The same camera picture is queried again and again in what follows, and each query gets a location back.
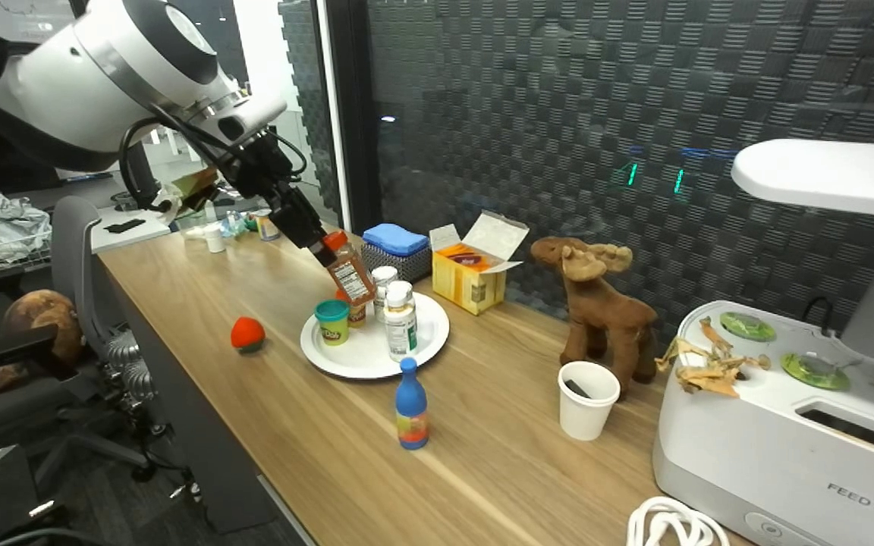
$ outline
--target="green lid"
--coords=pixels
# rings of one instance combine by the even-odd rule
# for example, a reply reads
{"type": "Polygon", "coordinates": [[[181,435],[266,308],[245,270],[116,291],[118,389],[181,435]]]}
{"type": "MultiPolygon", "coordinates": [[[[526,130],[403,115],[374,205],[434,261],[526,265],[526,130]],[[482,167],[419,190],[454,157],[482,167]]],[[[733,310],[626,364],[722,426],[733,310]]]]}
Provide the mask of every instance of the green lid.
{"type": "Polygon", "coordinates": [[[350,315],[350,304],[343,300],[326,300],[316,305],[316,320],[336,322],[350,315]]]}
{"type": "Polygon", "coordinates": [[[769,342],[774,341],[778,337],[777,333],[774,332],[774,328],[771,328],[771,325],[768,325],[767,322],[754,315],[722,313],[721,325],[724,326],[726,331],[750,341],[769,342]]]}
{"type": "Polygon", "coordinates": [[[781,368],[789,376],[812,387],[825,388],[827,391],[847,391],[850,387],[849,376],[845,372],[818,356],[787,353],[781,357],[781,368]]]}

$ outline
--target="brown plush toy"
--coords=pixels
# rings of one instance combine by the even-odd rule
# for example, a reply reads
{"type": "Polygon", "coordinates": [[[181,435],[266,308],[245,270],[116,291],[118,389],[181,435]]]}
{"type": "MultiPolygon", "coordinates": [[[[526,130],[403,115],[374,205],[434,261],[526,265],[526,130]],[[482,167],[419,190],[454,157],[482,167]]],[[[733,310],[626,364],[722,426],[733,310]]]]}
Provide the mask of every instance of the brown plush toy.
{"type": "Polygon", "coordinates": [[[610,346],[610,370],[620,383],[620,400],[629,390],[629,380],[652,381],[656,363],[649,325],[656,311],[622,295],[602,277],[629,269],[632,251],[626,246],[586,245],[571,237],[545,237],[531,245],[531,256],[555,266],[565,282],[569,332],[559,362],[598,360],[610,346]]]}

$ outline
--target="white appliance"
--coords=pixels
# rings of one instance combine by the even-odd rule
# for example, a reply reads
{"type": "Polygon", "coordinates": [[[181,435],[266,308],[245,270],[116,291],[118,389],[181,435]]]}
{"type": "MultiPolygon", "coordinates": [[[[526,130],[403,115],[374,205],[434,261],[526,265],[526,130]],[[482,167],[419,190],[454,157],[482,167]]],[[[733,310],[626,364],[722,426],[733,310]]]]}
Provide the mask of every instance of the white appliance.
{"type": "MultiPolygon", "coordinates": [[[[874,214],[874,145],[776,140],[735,159],[733,179],[767,200],[874,214]]],[[[687,315],[678,335],[710,342],[710,317],[734,355],[767,355],[746,369],[740,398],[687,394],[670,372],[653,448],[665,493],[762,546],[874,546],[874,281],[841,336],[728,301],[687,315]],[[722,326],[736,313],[765,322],[755,341],[722,326]],[[818,388],[794,375],[829,377],[818,388]]],[[[676,366],[701,366],[686,353],[676,366]]]]}

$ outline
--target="red toy fruit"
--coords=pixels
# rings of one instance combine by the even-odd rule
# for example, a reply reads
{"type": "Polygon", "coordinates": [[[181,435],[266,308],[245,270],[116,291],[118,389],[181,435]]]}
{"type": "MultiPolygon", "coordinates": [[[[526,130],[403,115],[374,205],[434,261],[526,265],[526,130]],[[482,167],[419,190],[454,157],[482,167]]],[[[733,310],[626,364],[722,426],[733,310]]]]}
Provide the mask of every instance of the red toy fruit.
{"type": "Polygon", "coordinates": [[[231,329],[231,345],[239,353],[254,353],[265,342],[265,328],[254,318],[239,317],[231,329]]]}

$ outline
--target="can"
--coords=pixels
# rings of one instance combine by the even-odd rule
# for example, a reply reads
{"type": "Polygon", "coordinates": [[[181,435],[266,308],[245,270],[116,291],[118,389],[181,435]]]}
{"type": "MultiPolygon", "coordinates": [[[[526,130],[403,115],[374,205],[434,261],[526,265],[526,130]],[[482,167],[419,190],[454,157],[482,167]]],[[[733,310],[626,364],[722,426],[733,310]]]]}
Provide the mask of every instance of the can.
{"type": "Polygon", "coordinates": [[[261,237],[261,240],[263,241],[274,241],[281,235],[281,233],[278,232],[278,228],[272,224],[271,220],[269,220],[268,215],[270,214],[272,214],[272,211],[268,209],[260,210],[254,214],[258,224],[258,236],[261,237]]]}

